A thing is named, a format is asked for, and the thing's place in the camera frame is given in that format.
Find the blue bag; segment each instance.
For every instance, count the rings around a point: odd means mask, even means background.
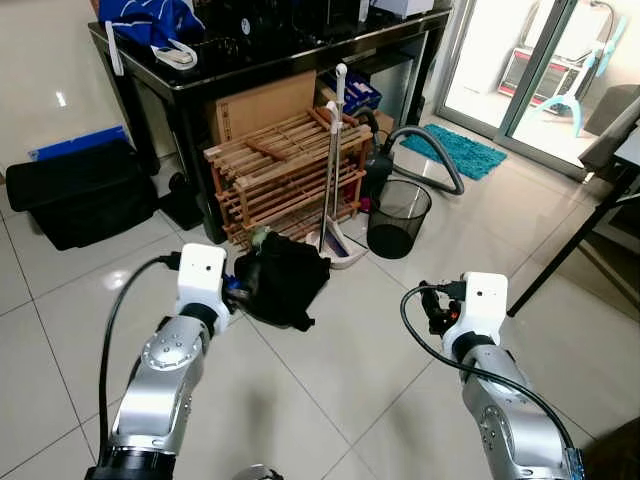
[[[179,70],[192,68],[197,63],[196,53],[179,42],[184,33],[205,30],[193,12],[191,0],[102,0],[98,17],[105,23],[116,74],[121,75],[123,69],[113,31],[150,47],[159,60]],[[178,53],[178,57],[167,54],[172,51]]]

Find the black wastebasket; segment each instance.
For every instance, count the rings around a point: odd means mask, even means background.
[[[371,202],[367,242],[384,258],[402,258],[413,248],[420,226],[431,209],[427,191],[406,180],[389,180]]]

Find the glass sliding door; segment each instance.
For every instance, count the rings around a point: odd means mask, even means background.
[[[637,0],[579,1],[508,136],[582,168],[578,156],[640,95],[634,14]]]
[[[530,56],[517,49],[533,49],[541,32],[525,35],[537,4],[536,0],[467,3],[454,53],[457,63],[440,112],[443,116],[461,119],[484,134],[502,124],[529,62]]]
[[[436,113],[575,179],[640,96],[639,0],[468,0]]]

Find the door frame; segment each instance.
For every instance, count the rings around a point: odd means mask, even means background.
[[[553,52],[560,41],[565,27],[571,19],[571,15],[573,14],[578,0],[555,0],[554,5],[551,8],[551,12],[549,13],[549,17],[547,18],[542,32],[540,33],[540,38],[531,53],[531,58],[529,59],[527,67],[522,74],[520,82],[518,82],[518,87],[516,88],[516,91],[511,98],[511,102],[507,107],[507,111],[502,118],[502,122],[498,127],[489,125],[488,123],[482,122],[481,120],[445,105],[456,68],[458,67],[460,53],[467,36],[469,23],[478,0],[461,1],[464,2],[464,12],[462,14],[459,31],[455,35],[449,65],[445,70],[442,82],[439,85],[438,92],[436,94],[436,115],[487,137],[498,145],[508,148],[520,155],[524,155],[525,157],[549,168],[557,170],[574,180],[582,182],[587,176],[587,171],[584,168],[580,168],[571,162],[567,162],[555,155],[551,155],[543,150],[513,138],[513,133],[518,127],[518,123],[526,113],[529,101],[547,69],[547,65],[551,60]]]

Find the teal bath mat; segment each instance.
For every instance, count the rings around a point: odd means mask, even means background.
[[[424,129],[440,140],[444,149],[453,159],[453,163],[458,167],[458,171],[473,180],[480,180],[507,158],[507,154],[504,152],[469,140],[438,125],[429,124]],[[440,157],[431,148],[431,145],[415,135],[411,135],[401,145],[440,162]]]

